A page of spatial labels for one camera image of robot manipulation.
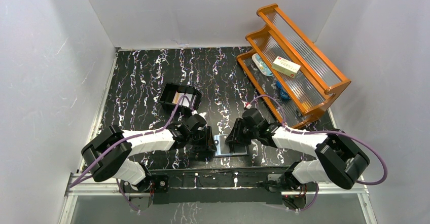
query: black basket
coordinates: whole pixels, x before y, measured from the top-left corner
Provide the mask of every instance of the black basket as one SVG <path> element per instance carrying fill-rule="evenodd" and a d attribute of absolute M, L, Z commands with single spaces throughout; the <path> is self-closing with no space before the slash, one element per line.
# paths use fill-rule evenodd
<path fill-rule="evenodd" d="M 164 110 L 168 111 L 169 113 L 173 111 L 173 109 L 176 106 L 176 103 L 173 103 L 176 93 L 191 94 L 192 95 L 190 99 L 191 108 L 193 110 L 198 109 L 202 94 L 196 88 L 192 86 L 183 86 L 175 83 L 167 83 L 164 86 L 160 99 L 158 100 L 158 102 L 161 104 Z M 179 105 L 176 113 L 182 112 L 184 114 L 190 115 L 191 111 L 192 110 L 189 107 Z"/>

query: floor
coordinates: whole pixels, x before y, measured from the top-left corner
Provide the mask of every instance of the floor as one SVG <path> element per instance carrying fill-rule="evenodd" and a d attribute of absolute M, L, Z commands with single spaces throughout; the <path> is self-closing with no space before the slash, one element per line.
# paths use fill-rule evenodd
<path fill-rule="evenodd" d="M 125 130 L 162 127 L 169 114 L 157 103 L 163 85 L 174 82 L 191 85 L 202 94 L 199 112 L 207 112 L 213 135 L 228 134 L 246 102 L 258 96 L 256 89 L 236 61 L 250 47 L 222 47 L 169 50 L 133 50 L 118 53 L 101 128 L 118 124 Z M 256 107 L 269 122 L 274 117 L 260 100 Z M 307 126 L 308 130 L 329 129 L 328 113 Z M 244 157 L 201 158 L 191 146 L 169 152 L 149 152 L 135 156 L 149 169 L 231 168 L 288 166 L 309 156 L 280 150 L 253 141 Z"/>

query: gray wall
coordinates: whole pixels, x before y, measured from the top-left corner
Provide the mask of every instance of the gray wall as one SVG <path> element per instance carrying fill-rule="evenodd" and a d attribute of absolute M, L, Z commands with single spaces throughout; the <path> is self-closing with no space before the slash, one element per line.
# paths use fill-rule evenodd
<path fill-rule="evenodd" d="M 351 78 L 333 105 L 339 127 L 388 164 L 370 187 L 378 222 L 430 223 L 430 0 L 338 0 L 317 45 Z M 365 178 L 376 180 L 376 159 Z"/>
<path fill-rule="evenodd" d="M 336 0 L 90 0 L 116 47 L 249 46 L 259 7 L 278 3 L 316 40 Z"/>
<path fill-rule="evenodd" d="M 0 0 L 0 218 L 56 223 L 112 67 L 88 0 Z"/>

